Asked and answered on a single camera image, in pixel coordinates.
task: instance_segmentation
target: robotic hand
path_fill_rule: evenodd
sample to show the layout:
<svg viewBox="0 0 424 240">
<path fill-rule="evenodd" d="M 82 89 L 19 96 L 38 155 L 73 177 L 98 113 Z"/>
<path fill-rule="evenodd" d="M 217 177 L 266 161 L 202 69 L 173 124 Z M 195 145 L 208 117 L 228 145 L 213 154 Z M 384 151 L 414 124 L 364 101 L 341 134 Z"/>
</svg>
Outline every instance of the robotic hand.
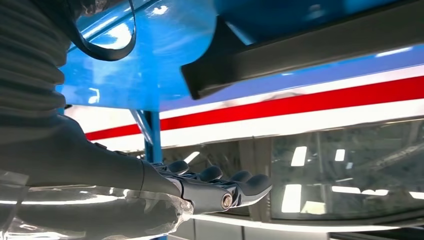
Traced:
<svg viewBox="0 0 424 240">
<path fill-rule="evenodd" d="M 221 179 L 223 172 L 217 166 L 192 173 L 188 172 L 189 166 L 184 161 L 152 165 L 178 188 L 179 197 L 193 205 L 194 214 L 249 206 L 262 199 L 272 188 L 269 177 L 263 174 L 252 176 L 248 171 L 239 171 L 225 180 Z"/>
</svg>

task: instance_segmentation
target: blue panel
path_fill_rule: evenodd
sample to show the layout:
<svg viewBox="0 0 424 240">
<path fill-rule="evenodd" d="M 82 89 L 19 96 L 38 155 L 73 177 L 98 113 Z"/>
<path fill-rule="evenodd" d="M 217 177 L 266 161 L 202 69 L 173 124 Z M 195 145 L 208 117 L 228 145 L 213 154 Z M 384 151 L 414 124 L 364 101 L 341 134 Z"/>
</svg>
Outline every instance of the blue panel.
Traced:
<svg viewBox="0 0 424 240">
<path fill-rule="evenodd" d="M 107 48 L 125 45 L 133 20 L 127 15 L 118 21 L 122 14 L 110 13 L 113 21 L 103 23 L 113 22 L 113 26 L 108 25 L 109 30 L 92 42 Z M 160 97 L 169 101 L 187 96 L 180 66 L 205 52 L 215 16 L 207 0 L 161 0 L 147 9 L 138 8 L 134 51 L 120 61 L 104 62 L 71 50 L 67 65 L 61 68 L 66 84 L 59 90 L 69 104 L 158 111 Z"/>
<path fill-rule="evenodd" d="M 390 4 L 397 0 L 344 0 L 346 13 L 355 14 L 380 5 Z"/>
<path fill-rule="evenodd" d="M 232 5 L 224 7 L 231 9 L 249 1 L 255 2 L 227 1 Z M 424 47 L 415 46 L 396 54 L 370 55 L 252 79 L 193 101 L 180 67 L 196 60 L 208 48 L 216 24 L 214 4 L 217 6 L 217 3 L 213 4 L 212 0 L 156 0 L 145 7 L 145 2 L 149 1 L 136 1 L 137 45 L 128 57 L 104 62 L 75 48 L 69 52 L 68 64 L 61 68 L 66 84 L 58 88 L 68 104 L 158 112 L 424 64 Z M 96 44 L 120 48 L 128 42 L 133 29 L 129 13 L 127 6 L 119 6 L 97 16 L 95 24 L 83 18 L 80 29 Z M 263 12 L 258 13 L 259 17 L 263 15 Z M 245 42 L 251 41 L 249 36 L 245 37 Z"/>
</svg>

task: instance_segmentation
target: windshield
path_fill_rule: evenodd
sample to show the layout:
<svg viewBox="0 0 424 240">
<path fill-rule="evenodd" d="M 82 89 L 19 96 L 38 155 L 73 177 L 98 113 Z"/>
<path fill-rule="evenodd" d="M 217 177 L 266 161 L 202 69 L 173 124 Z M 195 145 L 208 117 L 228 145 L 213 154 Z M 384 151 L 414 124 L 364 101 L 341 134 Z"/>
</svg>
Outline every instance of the windshield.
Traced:
<svg viewBox="0 0 424 240">
<path fill-rule="evenodd" d="M 422 119 L 274 137 L 272 218 L 383 217 L 424 207 Z"/>
</svg>

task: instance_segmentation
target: ceiling light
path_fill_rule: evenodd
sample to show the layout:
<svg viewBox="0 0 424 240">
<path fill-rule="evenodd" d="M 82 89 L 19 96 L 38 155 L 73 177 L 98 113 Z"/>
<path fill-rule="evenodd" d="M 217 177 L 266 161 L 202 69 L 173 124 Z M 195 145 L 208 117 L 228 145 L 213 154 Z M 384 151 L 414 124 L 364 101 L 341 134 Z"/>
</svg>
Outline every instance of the ceiling light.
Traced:
<svg viewBox="0 0 424 240">
<path fill-rule="evenodd" d="M 298 146 L 294 150 L 293 158 L 291 159 L 292 167 L 301 167 L 305 165 L 306 158 L 306 150 L 308 148 L 306 146 Z"/>
<path fill-rule="evenodd" d="M 282 213 L 300 213 L 301 212 L 302 185 L 288 184 L 285 186 L 284 196 L 282 197 Z"/>
<path fill-rule="evenodd" d="M 195 159 L 195 157 L 197 157 L 200 154 L 200 152 L 198 151 L 194 151 L 192 152 L 190 155 L 188 155 L 188 157 L 186 157 L 184 159 L 184 162 L 186 163 L 190 163 L 193 159 Z"/>
<path fill-rule="evenodd" d="M 336 162 L 342 162 L 342 161 L 344 161 L 345 160 L 345 152 L 346 151 L 344 149 L 337 149 L 335 151 L 335 158 L 334 158 L 334 160 Z"/>
</svg>

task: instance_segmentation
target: glossy surface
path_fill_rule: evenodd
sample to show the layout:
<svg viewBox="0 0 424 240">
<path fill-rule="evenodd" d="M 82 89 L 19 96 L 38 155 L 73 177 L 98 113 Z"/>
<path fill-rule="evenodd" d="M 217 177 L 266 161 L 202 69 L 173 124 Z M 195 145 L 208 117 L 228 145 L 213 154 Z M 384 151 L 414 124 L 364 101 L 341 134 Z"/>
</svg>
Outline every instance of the glossy surface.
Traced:
<svg viewBox="0 0 424 240">
<path fill-rule="evenodd" d="M 424 207 L 423 119 L 273 138 L 273 219 L 352 220 Z"/>
<path fill-rule="evenodd" d="M 356 6 L 351 7 L 351 13 L 375 7 L 353 2 L 346 2 Z M 58 88 L 68 104 L 166 111 L 424 64 L 424 47 L 408 47 L 248 80 L 194 101 L 180 66 L 196 60 L 210 44 L 217 2 L 139 0 L 135 5 L 137 46 L 128 57 L 104 62 L 71 48 L 67 65 L 61 68 L 66 84 Z M 79 26 L 93 43 L 117 49 L 130 39 L 134 22 L 129 16 L 128 7 L 122 5 L 95 15 L 94 19 L 82 18 Z M 246 34 L 239 32 L 239 35 L 249 42 Z"/>
<path fill-rule="evenodd" d="M 144 158 L 144 152 L 131 153 L 139 158 Z M 222 179 L 229 179 L 242 170 L 238 141 L 206 143 L 202 145 L 164 148 L 162 150 L 163 162 L 171 164 L 175 161 L 188 162 L 189 172 L 200 173 L 208 167 L 217 166 L 222 170 Z M 231 208 L 221 214 L 248 216 L 249 208 Z"/>
<path fill-rule="evenodd" d="M 6 239 L 128 239 L 174 232 L 193 214 L 179 197 L 95 185 L 30 187 L 3 232 Z"/>
</svg>

